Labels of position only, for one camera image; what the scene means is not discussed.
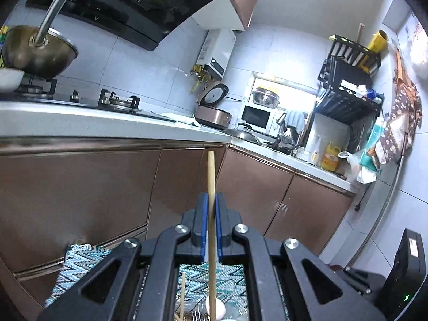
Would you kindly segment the white ceramic spoon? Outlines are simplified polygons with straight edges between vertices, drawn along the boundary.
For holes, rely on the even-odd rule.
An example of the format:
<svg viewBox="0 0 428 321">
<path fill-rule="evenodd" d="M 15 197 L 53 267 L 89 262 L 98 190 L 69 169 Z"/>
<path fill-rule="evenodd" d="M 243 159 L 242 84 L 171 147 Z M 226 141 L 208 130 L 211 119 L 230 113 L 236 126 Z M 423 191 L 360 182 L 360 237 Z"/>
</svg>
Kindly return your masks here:
<svg viewBox="0 0 428 321">
<path fill-rule="evenodd" d="M 208 319 L 210 319 L 210 299 L 205 299 L 205 309 L 208 314 Z M 218 298 L 215 299 L 215 320 L 220 321 L 226 314 L 225 304 Z"/>
</svg>

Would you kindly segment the black box with led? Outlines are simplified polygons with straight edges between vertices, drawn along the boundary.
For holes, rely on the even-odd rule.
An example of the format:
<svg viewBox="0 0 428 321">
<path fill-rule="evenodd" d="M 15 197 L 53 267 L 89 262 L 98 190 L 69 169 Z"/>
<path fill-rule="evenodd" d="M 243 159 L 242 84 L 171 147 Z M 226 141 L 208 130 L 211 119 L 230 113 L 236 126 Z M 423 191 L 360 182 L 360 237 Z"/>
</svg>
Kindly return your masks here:
<svg viewBox="0 0 428 321">
<path fill-rule="evenodd" d="M 426 262 L 422 236 L 406 228 L 403 231 L 394 265 L 379 294 L 377 307 L 387 320 L 395 320 L 422 286 Z"/>
</svg>

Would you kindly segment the zigzag patterned table cloth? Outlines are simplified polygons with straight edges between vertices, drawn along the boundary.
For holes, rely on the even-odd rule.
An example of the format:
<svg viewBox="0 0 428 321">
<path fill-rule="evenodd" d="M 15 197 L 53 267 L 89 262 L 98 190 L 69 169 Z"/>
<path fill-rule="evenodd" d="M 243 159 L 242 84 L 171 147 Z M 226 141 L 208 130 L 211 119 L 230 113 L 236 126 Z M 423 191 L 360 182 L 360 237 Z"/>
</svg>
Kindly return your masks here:
<svg viewBox="0 0 428 321">
<path fill-rule="evenodd" d="M 62 269 L 51 295 L 45 300 L 48 307 L 61 295 L 78 282 L 86 273 L 98 265 L 108 254 L 109 249 L 90 244 L 74 244 L 64 254 Z M 186 295 L 184 318 L 187 320 L 208 320 L 205 299 L 208 297 L 209 272 L 208 263 L 201 265 L 181 265 L 179 277 L 186 273 Z M 179 313 L 181 297 L 181 280 L 178 280 L 175 297 L 175 312 Z M 226 307 L 222 320 L 248 320 L 247 292 L 242 265 L 216 264 L 216 297 Z"/>
</svg>

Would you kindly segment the yellow oil bottle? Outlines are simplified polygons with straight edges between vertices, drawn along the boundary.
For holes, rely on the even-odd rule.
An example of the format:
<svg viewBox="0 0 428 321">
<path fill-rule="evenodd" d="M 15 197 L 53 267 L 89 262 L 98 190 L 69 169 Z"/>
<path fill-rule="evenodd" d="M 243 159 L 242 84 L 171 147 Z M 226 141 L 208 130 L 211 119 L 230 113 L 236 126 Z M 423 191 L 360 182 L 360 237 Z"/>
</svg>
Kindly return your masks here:
<svg viewBox="0 0 428 321">
<path fill-rule="evenodd" d="M 329 172 L 334 172 L 339 164 L 338 154 L 340 152 L 340 148 L 333 142 L 329 141 L 321 160 L 321 168 Z"/>
</svg>

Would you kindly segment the steel pan lid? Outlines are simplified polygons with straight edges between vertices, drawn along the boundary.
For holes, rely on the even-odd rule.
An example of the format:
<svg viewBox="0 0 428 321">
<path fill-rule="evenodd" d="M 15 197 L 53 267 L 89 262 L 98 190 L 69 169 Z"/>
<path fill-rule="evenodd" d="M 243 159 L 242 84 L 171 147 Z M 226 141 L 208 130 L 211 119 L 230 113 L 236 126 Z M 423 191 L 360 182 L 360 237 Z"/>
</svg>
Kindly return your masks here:
<svg viewBox="0 0 428 321">
<path fill-rule="evenodd" d="M 227 128 L 222 130 L 226 135 L 239 138 L 250 143 L 261 145 L 261 141 L 253 134 L 252 127 L 246 123 L 239 123 L 237 128 Z"/>
</svg>

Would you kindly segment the floral hanging apron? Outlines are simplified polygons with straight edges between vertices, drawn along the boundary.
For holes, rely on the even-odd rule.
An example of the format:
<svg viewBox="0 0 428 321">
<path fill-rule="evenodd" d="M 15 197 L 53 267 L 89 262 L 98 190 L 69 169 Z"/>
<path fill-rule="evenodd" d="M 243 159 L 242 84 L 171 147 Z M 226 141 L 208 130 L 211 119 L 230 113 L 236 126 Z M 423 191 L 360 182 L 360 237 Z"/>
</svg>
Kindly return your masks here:
<svg viewBox="0 0 428 321">
<path fill-rule="evenodd" d="M 377 170 L 412 147 L 416 128 L 422 124 L 422 100 L 418 89 L 408 76 L 399 51 L 396 51 L 395 59 L 395 96 L 391 112 L 378 141 L 371 149 L 371 158 Z"/>
</svg>

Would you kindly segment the white microwave oven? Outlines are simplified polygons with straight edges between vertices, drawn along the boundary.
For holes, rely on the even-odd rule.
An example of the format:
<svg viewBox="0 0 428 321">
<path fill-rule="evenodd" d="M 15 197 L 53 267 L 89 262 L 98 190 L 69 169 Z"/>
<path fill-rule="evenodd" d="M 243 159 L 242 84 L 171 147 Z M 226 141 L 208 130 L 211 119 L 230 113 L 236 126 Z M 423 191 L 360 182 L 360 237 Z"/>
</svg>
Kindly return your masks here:
<svg viewBox="0 0 428 321">
<path fill-rule="evenodd" d="M 268 134 L 271 129 L 275 113 L 275 109 L 254 103 L 246 103 L 242 107 L 242 113 L 239 121 L 250 125 L 253 131 Z"/>
</svg>

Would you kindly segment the pink rice cooker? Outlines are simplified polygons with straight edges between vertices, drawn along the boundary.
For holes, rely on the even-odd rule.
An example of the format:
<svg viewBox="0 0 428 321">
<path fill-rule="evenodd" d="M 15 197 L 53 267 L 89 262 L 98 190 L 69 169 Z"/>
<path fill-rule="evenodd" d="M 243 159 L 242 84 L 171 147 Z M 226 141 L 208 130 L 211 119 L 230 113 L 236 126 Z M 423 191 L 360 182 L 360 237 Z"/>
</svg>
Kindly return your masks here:
<svg viewBox="0 0 428 321">
<path fill-rule="evenodd" d="M 207 84 L 198 97 L 194 114 L 198 123 L 218 130 L 227 129 L 232 115 L 217 107 L 229 92 L 228 86 L 220 81 Z"/>
</svg>

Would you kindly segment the black dish rack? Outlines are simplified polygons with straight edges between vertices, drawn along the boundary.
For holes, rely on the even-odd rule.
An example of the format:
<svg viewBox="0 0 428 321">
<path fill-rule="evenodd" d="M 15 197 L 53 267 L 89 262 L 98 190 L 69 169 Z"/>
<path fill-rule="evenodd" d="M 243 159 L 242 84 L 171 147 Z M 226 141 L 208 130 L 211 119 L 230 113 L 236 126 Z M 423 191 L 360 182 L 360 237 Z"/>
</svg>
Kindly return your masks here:
<svg viewBox="0 0 428 321">
<path fill-rule="evenodd" d="M 346 150 L 355 153 L 369 138 L 384 101 L 373 89 L 381 56 L 337 34 L 329 40 L 332 45 L 318 75 L 321 97 L 315 112 L 349 127 Z"/>
</svg>

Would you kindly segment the steel pot on microwave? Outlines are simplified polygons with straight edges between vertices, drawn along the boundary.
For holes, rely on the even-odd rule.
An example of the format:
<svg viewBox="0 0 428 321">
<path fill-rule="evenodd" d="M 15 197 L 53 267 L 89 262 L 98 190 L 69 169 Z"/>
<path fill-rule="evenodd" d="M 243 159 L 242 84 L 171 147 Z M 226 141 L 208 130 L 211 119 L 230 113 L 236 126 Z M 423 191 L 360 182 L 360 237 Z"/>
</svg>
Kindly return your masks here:
<svg viewBox="0 0 428 321">
<path fill-rule="evenodd" d="M 265 106 L 271 109 L 278 107 L 279 95 L 268 89 L 257 87 L 253 92 L 253 103 L 261 106 Z"/>
</svg>

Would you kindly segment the gas stove top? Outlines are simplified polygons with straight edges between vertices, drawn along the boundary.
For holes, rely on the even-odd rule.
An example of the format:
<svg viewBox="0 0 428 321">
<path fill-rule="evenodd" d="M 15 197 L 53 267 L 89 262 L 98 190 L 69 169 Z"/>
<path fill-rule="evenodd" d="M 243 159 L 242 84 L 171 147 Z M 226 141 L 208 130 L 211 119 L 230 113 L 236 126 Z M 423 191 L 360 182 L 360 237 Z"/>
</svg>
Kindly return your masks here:
<svg viewBox="0 0 428 321">
<path fill-rule="evenodd" d="M 64 94 L 60 94 L 57 90 L 57 83 L 57 79 L 43 79 L 25 75 L 23 82 L 16 89 L 1 89 L 1 101 L 22 101 L 97 109 L 175 123 L 171 117 L 144 109 L 141 106 L 141 98 L 135 94 L 119 96 L 114 91 L 102 89 L 95 99 L 87 99 L 83 97 L 83 91 L 77 89 L 67 89 Z"/>
</svg>

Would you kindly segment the white small bowl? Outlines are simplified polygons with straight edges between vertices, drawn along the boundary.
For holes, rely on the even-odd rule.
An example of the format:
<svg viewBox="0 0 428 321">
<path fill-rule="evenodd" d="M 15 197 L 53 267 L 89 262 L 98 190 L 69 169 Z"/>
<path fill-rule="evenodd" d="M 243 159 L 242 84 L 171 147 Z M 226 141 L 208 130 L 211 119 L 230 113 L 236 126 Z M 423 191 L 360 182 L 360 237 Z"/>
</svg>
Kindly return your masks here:
<svg viewBox="0 0 428 321">
<path fill-rule="evenodd" d="M 10 92 L 16 90 L 23 79 L 25 72 L 13 68 L 0 69 L 0 91 Z"/>
</svg>

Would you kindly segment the yellow roll on rack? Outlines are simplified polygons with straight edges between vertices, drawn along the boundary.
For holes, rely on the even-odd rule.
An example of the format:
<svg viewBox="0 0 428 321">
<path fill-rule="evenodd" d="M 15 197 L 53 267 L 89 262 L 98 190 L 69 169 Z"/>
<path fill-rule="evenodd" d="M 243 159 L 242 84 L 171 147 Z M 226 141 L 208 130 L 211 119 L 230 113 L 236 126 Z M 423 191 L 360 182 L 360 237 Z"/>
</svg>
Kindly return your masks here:
<svg viewBox="0 0 428 321">
<path fill-rule="evenodd" d="M 372 51 L 374 54 L 380 54 L 382 51 L 384 51 L 387 47 L 387 42 L 389 38 L 385 31 L 378 30 L 371 39 L 369 45 L 367 46 L 367 49 L 369 51 Z M 360 68 L 366 72 L 369 73 L 370 66 L 374 64 L 376 60 L 372 56 L 365 56 L 363 61 L 360 64 Z"/>
</svg>

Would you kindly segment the white gas water heater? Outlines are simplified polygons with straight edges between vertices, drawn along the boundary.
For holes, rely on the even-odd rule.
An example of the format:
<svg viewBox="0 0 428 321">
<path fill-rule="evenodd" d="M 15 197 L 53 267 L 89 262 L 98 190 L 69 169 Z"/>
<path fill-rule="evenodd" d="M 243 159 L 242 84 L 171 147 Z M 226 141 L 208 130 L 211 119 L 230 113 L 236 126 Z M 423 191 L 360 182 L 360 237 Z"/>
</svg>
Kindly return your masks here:
<svg viewBox="0 0 428 321">
<path fill-rule="evenodd" d="M 209 30 L 196 64 L 202 65 L 213 78 L 221 80 L 235 43 L 236 35 L 233 30 Z"/>
</svg>

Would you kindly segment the brown upper cabinet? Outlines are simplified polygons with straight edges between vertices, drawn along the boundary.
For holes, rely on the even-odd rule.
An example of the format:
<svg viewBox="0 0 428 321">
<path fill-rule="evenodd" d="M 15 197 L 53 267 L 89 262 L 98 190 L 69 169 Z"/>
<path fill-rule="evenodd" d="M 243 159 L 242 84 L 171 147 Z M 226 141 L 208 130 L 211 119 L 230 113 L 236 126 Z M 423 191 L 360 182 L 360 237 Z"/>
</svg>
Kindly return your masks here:
<svg viewBox="0 0 428 321">
<path fill-rule="evenodd" d="M 192 15 L 204 30 L 245 31 L 251 24 L 258 0 L 213 0 Z"/>
</svg>

